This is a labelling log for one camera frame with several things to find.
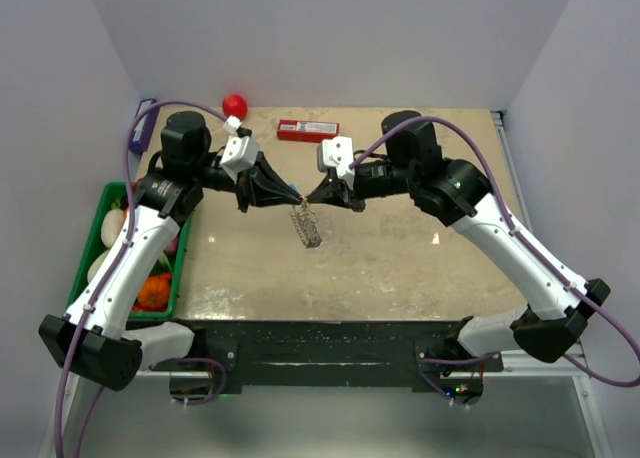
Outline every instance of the orange pumpkin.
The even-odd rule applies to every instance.
[[[147,310],[160,310],[169,303],[170,293],[171,283],[166,276],[150,276],[138,293],[138,303]]]

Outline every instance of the table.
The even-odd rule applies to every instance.
[[[166,118],[160,110],[139,176],[160,149]],[[341,134],[366,148],[380,137],[392,108],[252,108],[253,129],[280,176],[304,195],[320,182],[316,145],[279,141],[280,119],[338,122]],[[520,215],[491,114],[483,109],[416,108],[446,118],[478,143],[509,207]],[[227,135],[213,116],[211,149]],[[436,126],[444,156],[479,163],[467,145]],[[206,191],[194,213],[176,317],[191,320],[456,320],[492,315],[524,303],[478,249],[417,208],[408,196],[370,200],[364,213],[314,206],[323,243],[301,244],[290,207],[237,211],[232,194]]]

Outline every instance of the red box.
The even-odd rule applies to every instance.
[[[280,120],[278,138],[288,141],[320,143],[340,134],[340,124],[322,121]]]

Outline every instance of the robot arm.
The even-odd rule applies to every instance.
[[[135,331],[125,331],[125,327],[146,277],[202,200],[203,189],[234,193],[242,212],[249,206],[297,205],[302,201],[273,171],[250,130],[240,128],[239,122],[237,134],[229,138],[224,153],[211,153],[211,135],[200,114],[181,112],[167,119],[161,133],[162,150],[151,159],[134,195],[135,231],[126,241],[125,223],[120,237],[127,248],[97,301],[93,306],[88,303],[120,253],[118,244],[63,317],[48,315],[40,325],[39,334],[59,366],[87,309],[91,313],[71,371],[107,388],[121,390],[138,370],[189,353],[194,333],[186,326],[164,323]],[[158,159],[162,159],[162,168],[157,166]]]
[[[382,122],[383,132],[420,116],[404,111]],[[428,350],[439,359],[466,359],[486,353],[523,349],[554,362],[573,345],[593,311],[575,297],[516,239],[500,213],[487,178],[471,163],[442,157],[432,123],[409,126],[386,142],[387,155],[354,170],[351,139],[337,137],[318,147],[318,168],[327,173],[307,197],[363,211],[367,198],[408,193],[424,213],[438,218],[485,253],[526,298],[528,305],[489,318],[463,319],[449,337]],[[538,248],[571,286],[598,304],[609,294],[602,280],[587,281],[549,252],[512,217],[516,231]]]

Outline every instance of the green basket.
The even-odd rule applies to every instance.
[[[89,232],[89,238],[87,244],[84,247],[82,253],[82,260],[80,261],[80,267],[76,273],[76,279],[73,282],[73,288],[69,295],[69,301],[67,306],[71,305],[76,298],[84,290],[87,283],[87,272],[100,254],[107,248],[102,244],[100,239],[100,230],[102,228],[102,220],[111,209],[111,205],[114,201],[122,198],[126,194],[124,183],[108,183],[102,191],[100,197],[100,203],[98,204],[98,210],[96,216],[93,219],[91,225],[91,231]],[[189,237],[189,229],[191,228],[191,217],[186,221],[182,230],[180,231],[180,243],[178,244],[178,251],[175,256],[169,256],[169,262],[173,269],[173,277],[171,279],[171,293],[169,295],[169,303],[167,303],[167,309],[165,311],[132,311],[129,313],[130,320],[152,320],[152,321],[164,321],[171,318],[176,310],[176,302],[178,301],[178,289],[180,288],[180,278],[182,277],[182,267],[184,265],[184,255],[187,248],[187,239]]]

